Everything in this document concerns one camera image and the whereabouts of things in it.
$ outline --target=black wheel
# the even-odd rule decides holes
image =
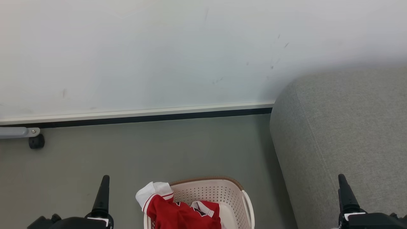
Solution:
[[[45,145],[44,136],[39,134],[35,137],[31,137],[28,139],[28,144],[30,145],[31,149],[41,149]]]

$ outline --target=brown basket rim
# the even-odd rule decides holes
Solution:
[[[199,178],[193,178],[193,179],[185,179],[185,180],[180,180],[180,181],[174,181],[170,183],[170,186],[174,185],[180,185],[180,184],[185,184],[189,182],[195,182],[195,181],[210,181],[210,180],[226,180],[234,183],[240,191],[243,191],[243,186],[235,179],[227,177],[227,176],[204,176],[204,177],[199,177]]]

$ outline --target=white plastic basket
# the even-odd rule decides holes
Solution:
[[[174,202],[205,200],[219,203],[220,218],[227,229],[254,229],[254,212],[242,185],[227,177],[206,177],[170,183]],[[144,229],[154,229],[154,222],[144,214]]]

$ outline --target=basket bottom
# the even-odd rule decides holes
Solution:
[[[219,217],[221,218],[222,228],[238,229],[236,217],[234,216],[233,209],[225,203],[219,204]]]

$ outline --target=red and white garment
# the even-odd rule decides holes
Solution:
[[[194,201],[174,203],[174,192],[168,183],[150,182],[136,194],[141,209],[155,229],[225,229],[219,217],[219,204]]]

